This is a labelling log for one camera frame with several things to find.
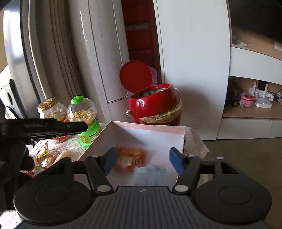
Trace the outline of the yellow snack bag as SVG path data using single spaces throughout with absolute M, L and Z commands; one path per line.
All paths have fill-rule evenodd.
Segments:
M 49 147 L 49 141 L 38 143 L 29 153 L 33 158 L 34 170 L 46 170 L 57 159 L 58 153 Z

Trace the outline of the red snack packet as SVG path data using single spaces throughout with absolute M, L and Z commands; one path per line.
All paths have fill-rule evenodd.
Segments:
M 139 148 L 118 147 L 118 157 L 114 169 L 117 171 L 132 171 L 146 165 L 147 152 Z

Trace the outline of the blue white snack packet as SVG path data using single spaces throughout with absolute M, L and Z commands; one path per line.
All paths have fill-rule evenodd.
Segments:
M 166 169 L 162 166 L 136 168 L 130 184 L 139 187 L 167 186 Z

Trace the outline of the glass jar gold lid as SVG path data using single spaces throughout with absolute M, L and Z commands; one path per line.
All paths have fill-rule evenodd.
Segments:
M 51 97 L 37 106 L 40 118 L 56 119 L 57 121 L 68 122 L 67 108 L 60 103 L 56 97 Z

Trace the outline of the grey speaker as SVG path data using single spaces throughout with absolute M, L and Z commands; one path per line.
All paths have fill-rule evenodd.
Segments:
M 7 84 L 1 87 L 1 101 L 5 106 L 6 119 L 26 118 L 16 84 L 13 79 L 10 79 Z

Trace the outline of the green gumball candy dispenser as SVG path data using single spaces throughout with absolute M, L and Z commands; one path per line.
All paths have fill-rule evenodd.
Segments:
M 96 116 L 97 108 L 92 100 L 82 95 L 72 98 L 67 108 L 67 117 L 70 122 L 83 121 L 87 124 L 87 130 L 78 135 L 79 143 L 84 148 L 88 148 L 101 132 L 101 127 Z

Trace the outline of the white lace tablecloth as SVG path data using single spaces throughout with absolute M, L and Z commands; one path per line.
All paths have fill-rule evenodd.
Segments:
M 204 158 L 210 152 L 199 135 L 190 127 L 167 125 L 149 125 L 143 127 L 139 124 L 124 122 L 110 122 L 108 125 L 103 123 L 100 127 L 101 132 L 95 137 L 93 145 L 97 145 L 102 137 L 109 137 L 113 141 L 113 146 L 121 147 L 118 140 L 125 138 L 125 135 L 118 130 L 120 127 L 127 134 L 140 140 L 140 148 L 146 151 L 152 150 L 154 146 L 175 147 L 185 155 L 192 154 L 200 158 Z M 36 155 L 41 149 L 46 149 L 47 156 L 54 156 L 55 158 L 58 158 L 66 150 L 66 155 L 72 161 L 78 161 L 87 151 L 86 148 L 80 145 L 77 135 L 70 136 L 62 143 L 56 143 L 50 139 L 40 140 L 29 152 L 29 156 L 33 158 L 35 166 L 34 169 L 25 171 L 26 174 L 35 176 L 47 169 L 47 167 L 43 167 L 37 161 Z

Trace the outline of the pink cardboard box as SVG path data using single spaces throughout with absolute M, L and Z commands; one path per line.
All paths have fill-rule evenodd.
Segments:
M 145 167 L 129 171 L 112 169 L 106 177 L 116 189 L 118 186 L 168 186 L 172 188 L 178 174 L 170 163 L 172 147 L 183 152 L 185 130 L 179 126 L 142 125 L 110 122 L 91 146 L 79 158 L 83 161 L 92 155 L 103 155 L 110 148 L 141 150 L 145 153 Z

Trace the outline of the dark toy vehicle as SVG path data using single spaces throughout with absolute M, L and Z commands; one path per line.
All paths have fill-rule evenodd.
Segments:
M 237 89 L 232 88 L 229 92 L 229 105 L 236 107 L 240 101 L 240 95 L 238 94 Z

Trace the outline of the pink round container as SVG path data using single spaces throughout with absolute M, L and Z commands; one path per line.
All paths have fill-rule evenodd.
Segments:
M 254 96 L 251 96 L 249 94 L 243 94 L 240 98 L 240 106 L 243 107 L 252 107 L 254 106 L 256 102 L 256 98 Z

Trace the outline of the white wifi router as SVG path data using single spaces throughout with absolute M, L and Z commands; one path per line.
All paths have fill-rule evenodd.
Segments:
M 260 95 L 260 90 L 257 89 L 257 82 L 254 82 L 253 87 L 249 89 L 249 94 L 256 98 L 256 102 L 254 105 L 257 108 L 272 108 L 271 102 L 266 97 L 267 93 L 268 84 L 265 85 L 262 95 Z

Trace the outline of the red trash bin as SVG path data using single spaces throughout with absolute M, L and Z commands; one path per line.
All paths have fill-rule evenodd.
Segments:
M 122 86 L 132 93 L 126 115 L 131 116 L 135 123 L 180 125 L 182 102 L 176 88 L 169 83 L 154 85 L 153 73 L 146 63 L 125 63 L 119 72 L 119 79 Z

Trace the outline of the white standing air conditioner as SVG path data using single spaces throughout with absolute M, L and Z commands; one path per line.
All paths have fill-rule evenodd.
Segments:
M 69 1 L 68 6 L 78 66 L 97 119 L 131 122 L 129 93 L 119 80 L 129 61 L 121 1 Z

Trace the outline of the white tv cabinet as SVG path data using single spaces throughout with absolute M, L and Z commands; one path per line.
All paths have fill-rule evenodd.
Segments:
M 281 137 L 281 42 L 232 27 L 226 105 L 217 139 Z

